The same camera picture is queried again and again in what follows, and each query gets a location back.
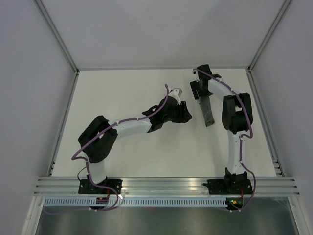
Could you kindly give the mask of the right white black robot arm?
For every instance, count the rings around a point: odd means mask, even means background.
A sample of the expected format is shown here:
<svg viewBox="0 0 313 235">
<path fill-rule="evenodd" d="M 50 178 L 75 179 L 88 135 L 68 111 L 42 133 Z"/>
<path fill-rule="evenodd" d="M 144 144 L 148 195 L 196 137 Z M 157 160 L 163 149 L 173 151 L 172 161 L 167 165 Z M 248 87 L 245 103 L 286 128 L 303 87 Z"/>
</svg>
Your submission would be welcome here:
<svg viewBox="0 0 313 235">
<path fill-rule="evenodd" d="M 198 101 L 205 125 L 213 125 L 213 111 L 210 96 L 222 101 L 222 125 L 228 135 L 228 163 L 222 179 L 208 179 L 204 186 L 210 195 L 252 195 L 249 170 L 244 166 L 245 141 L 253 137 L 253 113 L 249 93 L 237 93 L 222 81 L 219 74 L 213 74 L 208 64 L 193 70 L 197 80 L 190 82 L 194 99 Z"/>
</svg>

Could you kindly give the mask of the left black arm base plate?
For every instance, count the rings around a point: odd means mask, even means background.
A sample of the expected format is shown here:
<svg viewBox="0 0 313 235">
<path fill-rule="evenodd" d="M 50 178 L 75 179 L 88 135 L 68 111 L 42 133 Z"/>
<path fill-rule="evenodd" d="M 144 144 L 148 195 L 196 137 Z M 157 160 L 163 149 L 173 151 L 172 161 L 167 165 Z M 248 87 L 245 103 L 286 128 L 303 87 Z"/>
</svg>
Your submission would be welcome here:
<svg viewBox="0 0 313 235">
<path fill-rule="evenodd" d="M 89 179 L 82 179 L 80 181 L 78 194 L 106 194 L 111 195 L 115 194 L 113 190 L 117 192 L 117 194 L 121 193 L 122 189 L 122 180 L 121 179 L 106 179 L 99 184 L 99 186 L 94 186 Z"/>
</svg>

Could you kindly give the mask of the grey cloth napkin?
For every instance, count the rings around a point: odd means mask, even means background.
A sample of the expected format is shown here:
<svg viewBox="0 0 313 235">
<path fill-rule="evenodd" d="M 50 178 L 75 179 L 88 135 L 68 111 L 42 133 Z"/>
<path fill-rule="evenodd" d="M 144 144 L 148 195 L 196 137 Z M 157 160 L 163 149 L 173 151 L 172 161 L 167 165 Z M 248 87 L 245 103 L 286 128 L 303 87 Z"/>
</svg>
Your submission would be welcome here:
<svg viewBox="0 0 313 235">
<path fill-rule="evenodd" d="M 210 98 L 208 96 L 200 97 L 199 104 L 203 114 L 205 126 L 212 126 L 215 123 L 215 120 L 212 113 Z"/>
</svg>

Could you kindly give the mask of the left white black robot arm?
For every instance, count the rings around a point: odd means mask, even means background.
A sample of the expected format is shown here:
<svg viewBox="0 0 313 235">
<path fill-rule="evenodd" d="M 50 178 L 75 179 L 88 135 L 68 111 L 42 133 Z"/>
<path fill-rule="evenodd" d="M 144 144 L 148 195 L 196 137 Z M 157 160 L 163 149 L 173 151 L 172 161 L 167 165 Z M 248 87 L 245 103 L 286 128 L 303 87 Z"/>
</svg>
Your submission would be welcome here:
<svg viewBox="0 0 313 235">
<path fill-rule="evenodd" d="M 107 188 L 105 159 L 114 143 L 125 137 L 136 134 L 147 134 L 159 130 L 165 123 L 187 123 L 192 115 L 185 101 L 175 98 L 163 99 L 158 105 L 142 112 L 139 117 L 129 118 L 125 122 L 114 124 L 104 116 L 97 116 L 79 136 L 78 142 L 88 162 L 89 187 L 97 194 Z"/>
</svg>

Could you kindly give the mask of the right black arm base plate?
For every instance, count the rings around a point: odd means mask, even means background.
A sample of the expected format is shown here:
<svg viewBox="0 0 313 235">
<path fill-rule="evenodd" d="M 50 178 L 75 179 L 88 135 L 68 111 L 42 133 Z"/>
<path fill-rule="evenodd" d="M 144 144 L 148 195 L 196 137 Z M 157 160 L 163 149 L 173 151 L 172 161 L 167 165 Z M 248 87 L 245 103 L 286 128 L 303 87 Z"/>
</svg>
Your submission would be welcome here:
<svg viewBox="0 0 313 235">
<path fill-rule="evenodd" d="M 250 180 L 239 183 L 226 183 L 223 179 L 208 179 L 202 183 L 210 195 L 251 195 L 253 188 Z"/>
</svg>

